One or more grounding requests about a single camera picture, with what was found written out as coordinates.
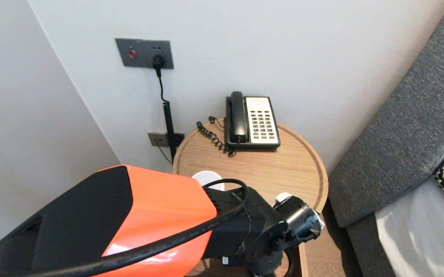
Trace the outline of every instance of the round wooden side table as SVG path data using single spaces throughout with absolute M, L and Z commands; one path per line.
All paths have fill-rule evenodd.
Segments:
M 214 132 L 221 141 L 224 130 L 217 123 L 204 124 Z M 280 147 L 275 152 L 237 151 L 229 157 L 220 151 L 198 129 L 195 129 L 181 143 L 173 162 L 173 173 L 191 177 L 202 170 L 217 172 L 222 178 L 240 179 L 254 188 L 271 205 L 279 193 L 288 192 L 296 195 L 310 207 L 321 212 L 328 195 L 328 178 L 323 162 L 315 149 L 299 134 L 290 128 L 278 124 Z M 238 188 L 236 184 L 225 184 L 225 189 Z M 295 251 L 296 264 L 293 276 L 307 276 L 305 244 Z M 201 261 L 188 276 L 247 277 L 248 273 L 241 268 L 219 266 L 220 261 Z M 277 277 L 287 270 L 287 260 L 277 271 Z

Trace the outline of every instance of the white wall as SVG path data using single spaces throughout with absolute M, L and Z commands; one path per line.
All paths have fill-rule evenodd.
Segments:
M 330 169 L 444 13 L 444 0 L 29 2 L 121 162 L 166 171 L 146 135 L 165 130 L 155 73 L 123 67 L 115 37 L 171 40 L 176 131 L 224 116 L 234 90 L 266 95 Z
M 0 0 L 0 238 L 118 163 L 28 3 Z

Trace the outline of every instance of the black coiled cord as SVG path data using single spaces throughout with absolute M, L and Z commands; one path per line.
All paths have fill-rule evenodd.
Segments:
M 171 149 L 171 161 L 174 162 L 174 156 L 176 155 L 176 136 L 174 135 L 174 126 L 172 124 L 171 116 L 171 103 L 164 99 L 164 87 L 162 86 L 162 79 L 159 77 L 160 84 L 160 98 L 164 103 L 162 107 L 164 108 L 164 118 L 165 126 L 167 128 L 167 140 L 169 142 L 169 148 Z
M 211 124 L 215 123 L 214 119 L 217 119 L 217 118 L 215 118 L 213 116 L 210 116 L 208 118 L 208 120 L 210 121 Z M 219 150 L 224 152 L 224 154 L 228 153 L 227 155 L 229 157 L 234 157 L 236 155 L 236 151 L 234 149 L 229 148 L 227 145 L 225 145 L 223 142 L 221 142 L 219 140 L 219 138 L 217 137 L 217 135 L 214 132 L 207 130 L 207 128 L 205 128 L 205 126 L 203 126 L 203 124 L 200 121 L 196 122 L 196 126 L 197 126 L 198 130 L 200 131 L 200 133 L 202 133 L 205 137 L 208 137 L 212 141 L 212 144 L 215 144 L 215 147 L 218 147 Z

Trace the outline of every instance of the gray sofa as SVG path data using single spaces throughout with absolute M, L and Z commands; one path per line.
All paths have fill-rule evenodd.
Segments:
M 443 158 L 444 16 L 329 177 L 338 225 L 347 228 L 364 276 L 395 276 L 374 212 L 424 183 Z

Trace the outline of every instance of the gray wall plate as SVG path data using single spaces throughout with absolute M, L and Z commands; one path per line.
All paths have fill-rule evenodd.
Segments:
M 117 38 L 116 45 L 125 67 L 153 68 L 154 56 L 162 55 L 165 59 L 163 69 L 174 68 L 169 40 Z M 135 52 L 135 58 L 129 56 L 130 51 Z

